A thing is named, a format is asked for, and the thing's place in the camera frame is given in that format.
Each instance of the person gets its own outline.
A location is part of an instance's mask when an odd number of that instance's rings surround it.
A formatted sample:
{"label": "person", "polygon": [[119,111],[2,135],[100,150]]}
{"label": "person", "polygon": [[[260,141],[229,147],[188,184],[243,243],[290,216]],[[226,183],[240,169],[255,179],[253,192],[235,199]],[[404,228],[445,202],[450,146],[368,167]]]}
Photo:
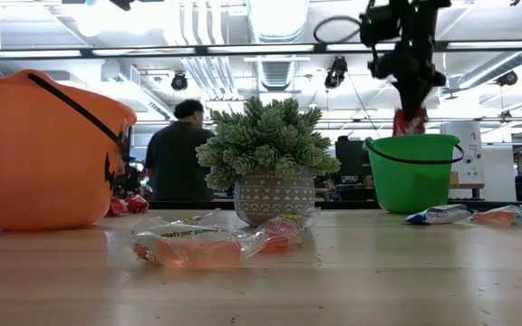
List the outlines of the person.
{"label": "person", "polygon": [[186,100],[174,110],[178,121],[158,131],[150,140],[146,169],[153,200],[210,201],[205,175],[209,168],[198,164],[196,147],[215,134],[203,129],[204,108],[199,101]]}

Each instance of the bucket handle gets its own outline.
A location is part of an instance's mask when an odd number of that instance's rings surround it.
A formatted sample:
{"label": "bucket handle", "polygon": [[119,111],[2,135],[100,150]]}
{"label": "bucket handle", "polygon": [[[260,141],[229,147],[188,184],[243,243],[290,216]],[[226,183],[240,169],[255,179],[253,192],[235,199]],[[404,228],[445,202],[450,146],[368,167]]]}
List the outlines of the bucket handle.
{"label": "bucket handle", "polygon": [[58,90],[55,86],[53,86],[50,82],[46,81],[42,77],[34,74],[28,73],[27,78],[32,80],[35,84],[50,92],[53,96],[58,98],[60,101],[69,105],[72,109],[76,110],[80,113],[85,119],[91,122],[96,128],[101,130],[106,136],[108,136],[113,142],[116,143],[120,151],[124,152],[124,134],[116,135],[108,126],[106,126],[102,121],[96,118],[91,112],[86,110],[82,105],[78,102],[72,100],[71,97],[66,95],[63,91]]}
{"label": "bucket handle", "polygon": [[371,138],[366,139],[366,146],[369,150],[374,152],[376,155],[389,159],[394,162],[406,163],[406,164],[418,164],[418,165],[442,165],[442,164],[452,164],[461,161],[464,158],[464,149],[462,149],[459,144],[455,144],[454,147],[460,151],[460,158],[448,159],[448,160],[418,160],[418,159],[406,159],[406,158],[395,158],[390,155],[384,154],[380,152],[378,149],[375,149],[373,146],[373,140]]}

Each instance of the red wrapper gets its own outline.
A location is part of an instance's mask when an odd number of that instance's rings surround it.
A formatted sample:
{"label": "red wrapper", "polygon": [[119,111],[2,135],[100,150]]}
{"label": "red wrapper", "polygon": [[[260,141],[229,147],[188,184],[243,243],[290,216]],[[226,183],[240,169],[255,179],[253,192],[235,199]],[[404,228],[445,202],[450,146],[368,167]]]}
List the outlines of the red wrapper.
{"label": "red wrapper", "polygon": [[126,198],[128,211],[131,213],[144,213],[149,210],[149,202],[141,195],[134,195]]}
{"label": "red wrapper", "polygon": [[128,208],[126,208],[126,202],[116,197],[112,198],[110,202],[110,209],[106,213],[107,217],[123,216],[128,214]]}
{"label": "red wrapper", "polygon": [[408,121],[402,109],[397,109],[394,114],[393,136],[423,134],[424,125],[428,122],[426,109],[420,108],[414,115],[414,119]]}

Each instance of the plant pot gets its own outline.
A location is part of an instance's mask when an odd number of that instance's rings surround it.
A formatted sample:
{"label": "plant pot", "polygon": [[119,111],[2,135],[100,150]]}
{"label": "plant pot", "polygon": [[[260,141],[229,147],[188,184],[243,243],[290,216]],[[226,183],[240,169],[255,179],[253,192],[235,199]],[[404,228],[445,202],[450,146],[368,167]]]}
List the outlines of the plant pot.
{"label": "plant pot", "polygon": [[259,170],[235,183],[234,198],[237,216],[257,226],[280,214],[314,207],[314,175],[303,169],[283,180],[274,171]]}

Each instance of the table surface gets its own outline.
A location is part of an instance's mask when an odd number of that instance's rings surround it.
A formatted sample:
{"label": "table surface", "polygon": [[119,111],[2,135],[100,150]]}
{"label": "table surface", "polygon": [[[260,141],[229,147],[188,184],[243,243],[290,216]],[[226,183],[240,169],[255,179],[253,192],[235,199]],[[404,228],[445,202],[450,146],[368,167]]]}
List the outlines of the table surface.
{"label": "table surface", "polygon": [[522,226],[324,211],[302,245],[230,272],[161,268],[128,248],[141,219],[196,213],[0,233],[0,325],[522,326]]}

